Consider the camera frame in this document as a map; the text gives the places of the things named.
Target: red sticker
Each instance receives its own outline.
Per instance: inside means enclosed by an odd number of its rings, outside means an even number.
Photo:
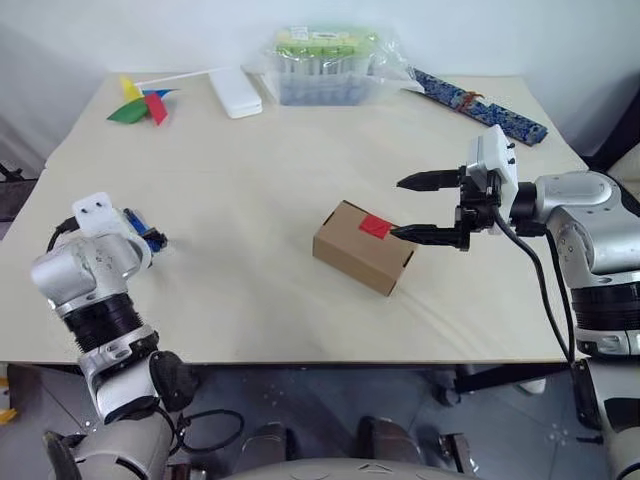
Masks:
[[[160,125],[162,121],[167,118],[167,109],[164,107],[160,95],[156,92],[150,93],[144,96],[144,101],[147,103],[149,113],[151,113],[156,125]]]
[[[370,235],[378,238],[384,238],[389,230],[391,230],[391,223],[386,220],[382,220],[381,218],[376,217],[375,215],[368,214],[364,217],[364,220],[360,224],[360,230],[363,232],[367,232]]]

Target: yellow object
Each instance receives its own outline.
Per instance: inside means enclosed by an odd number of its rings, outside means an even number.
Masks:
[[[0,425],[9,423],[11,419],[17,414],[18,411],[15,408],[10,408],[9,410],[0,410]]]
[[[137,98],[142,98],[140,89],[133,84],[133,81],[125,75],[120,75],[120,85],[122,85],[122,91],[124,92],[124,99],[129,102],[133,102]]]

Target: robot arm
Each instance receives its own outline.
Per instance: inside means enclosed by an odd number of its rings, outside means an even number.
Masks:
[[[505,180],[515,179],[509,173],[516,162],[512,144],[497,126],[482,138],[472,144],[466,167],[418,173],[398,183],[418,191],[459,186],[454,228],[408,225],[391,233],[426,245],[468,250],[470,232],[495,230],[499,220],[503,225],[510,221],[518,236],[550,232],[571,289],[577,347],[592,357],[573,363],[569,355],[578,418],[602,431],[612,478],[640,478],[638,209],[614,180],[596,172],[543,176],[535,183],[518,184],[515,196],[510,189],[503,195]],[[492,162],[487,155],[502,160]]]
[[[162,478],[177,412],[197,380],[172,352],[158,351],[158,334],[133,308],[127,281],[151,264],[166,238],[147,229],[98,193],[76,202],[83,236],[38,258],[31,276],[75,335],[78,359],[99,431],[69,442],[47,434],[57,478]]]

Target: small blue object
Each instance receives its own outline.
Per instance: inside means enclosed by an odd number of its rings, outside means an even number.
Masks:
[[[136,233],[141,237],[143,237],[144,234],[150,230],[149,227],[147,227],[144,223],[142,223],[142,220],[140,220],[138,216],[135,213],[133,213],[131,209],[125,208],[124,214],[127,217],[127,220],[129,220],[129,223],[131,224],[131,226],[136,230]],[[147,245],[149,245],[149,248],[153,253],[158,253],[164,247],[164,245],[157,240],[154,240],[151,238],[145,238],[144,240],[145,242],[147,242]]]
[[[478,96],[475,92],[467,92],[417,69],[414,72],[425,96],[490,127],[500,125],[504,134],[511,138],[531,146],[547,135],[547,127],[495,103],[487,106],[474,98]]]
[[[157,93],[160,98],[164,97],[169,92],[176,91],[177,88],[165,88],[163,90],[143,90],[143,95],[151,95],[152,93]]]

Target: red tape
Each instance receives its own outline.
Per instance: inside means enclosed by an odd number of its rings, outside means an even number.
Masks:
[[[363,232],[367,232],[369,235],[383,239],[387,233],[389,233],[392,226],[391,222],[387,222],[375,215],[367,214],[358,228]]]

